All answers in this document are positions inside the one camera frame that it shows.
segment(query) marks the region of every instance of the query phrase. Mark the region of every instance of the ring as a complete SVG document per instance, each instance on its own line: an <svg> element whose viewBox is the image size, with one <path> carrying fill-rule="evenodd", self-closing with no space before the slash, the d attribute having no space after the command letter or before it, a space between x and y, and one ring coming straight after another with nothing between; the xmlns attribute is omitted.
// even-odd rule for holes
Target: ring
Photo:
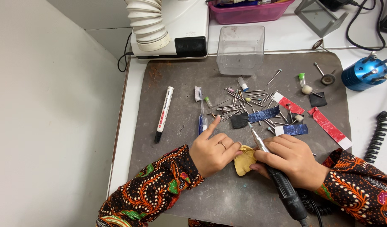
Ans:
<svg viewBox="0 0 387 227"><path fill-rule="evenodd" d="M220 140L218 143L220 143L221 145L223 145L224 150L226 150L226 146L224 146L224 144L221 142L221 140Z"/></svg>

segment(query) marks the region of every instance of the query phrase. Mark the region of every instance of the black handpiece grip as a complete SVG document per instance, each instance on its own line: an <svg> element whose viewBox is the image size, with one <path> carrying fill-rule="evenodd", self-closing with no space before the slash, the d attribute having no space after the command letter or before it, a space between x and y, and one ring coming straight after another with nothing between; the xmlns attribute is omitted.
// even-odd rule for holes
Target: black handpiece grip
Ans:
<svg viewBox="0 0 387 227"><path fill-rule="evenodd" d="M266 165L271 180L276 186L279 198L287 212L294 220L303 220L307 217L307 210L294 190L292 184L282 171Z"/></svg>

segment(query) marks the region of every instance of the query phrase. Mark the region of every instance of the right hand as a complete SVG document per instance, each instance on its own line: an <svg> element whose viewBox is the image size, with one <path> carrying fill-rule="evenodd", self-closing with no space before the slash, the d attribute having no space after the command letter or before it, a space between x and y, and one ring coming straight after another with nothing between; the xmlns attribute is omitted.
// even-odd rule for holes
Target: right hand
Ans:
<svg viewBox="0 0 387 227"><path fill-rule="evenodd" d="M315 161L310 147L305 142L295 137L283 134L267 138L264 143L271 153L256 150L254 157L286 173L293 187L315 191L330 171ZM264 164L252 164L250 168L269 178Z"/></svg>
<svg viewBox="0 0 387 227"><path fill-rule="evenodd" d="M240 151L241 143L232 141L224 133L209 138L220 120L220 116L217 115L216 119L196 138L189 149L192 161L203 178L210 177L222 170L237 155L242 154Z"/></svg>

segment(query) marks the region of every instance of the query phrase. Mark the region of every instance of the white countertop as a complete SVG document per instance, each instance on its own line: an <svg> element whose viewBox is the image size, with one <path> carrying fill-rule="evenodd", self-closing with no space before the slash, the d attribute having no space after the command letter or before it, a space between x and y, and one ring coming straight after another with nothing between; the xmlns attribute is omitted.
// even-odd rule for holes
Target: white countertop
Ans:
<svg viewBox="0 0 387 227"><path fill-rule="evenodd" d="M262 25L266 28L266 54L304 52L311 49L312 45L320 38L293 13L300 2L301 0L296 0L292 3L283 16L276 21L240 25ZM369 51L355 49L346 40L346 27L357 11L357 8L353 6L347 6L347 9L350 13L342 26L324 37L324 47L330 49L338 56L343 69L352 65L358 59L369 55ZM379 3L376 9L370 11L370 13L361 13L353 23L350 36L356 43L373 47L381 45L374 29L378 9ZM339 17L343 12L344 10L339 10L334 14ZM214 19L210 20L209 54L217 53L220 28L223 26ZM387 34L383 33L383 37L387 42ZM387 58L387 48L380 51L378 57L380 59ZM113 170L110 176L109 194L113 193L120 185L127 181L139 110L140 92L146 65L147 62L139 61L136 58L130 61L125 91L127 96L123 105ZM352 130L352 151L354 155L363 157L376 127L375 117L379 112L387 111L387 81L363 92L346 89L346 93L349 106L349 121ZM387 136L374 165L387 173Z"/></svg>

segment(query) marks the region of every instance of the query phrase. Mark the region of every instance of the batik sleeve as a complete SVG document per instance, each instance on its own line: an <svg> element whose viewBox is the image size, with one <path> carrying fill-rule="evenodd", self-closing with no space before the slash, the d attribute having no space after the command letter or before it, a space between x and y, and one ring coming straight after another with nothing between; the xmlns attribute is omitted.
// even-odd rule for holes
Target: batik sleeve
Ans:
<svg viewBox="0 0 387 227"><path fill-rule="evenodd" d="M146 166L137 176L119 187L105 201L96 220L98 227L148 226L170 209L182 190L204 179L196 169L188 145L165 154Z"/></svg>
<svg viewBox="0 0 387 227"><path fill-rule="evenodd" d="M331 168L316 193L367 226L387 226L387 174L337 149L323 163Z"/></svg>

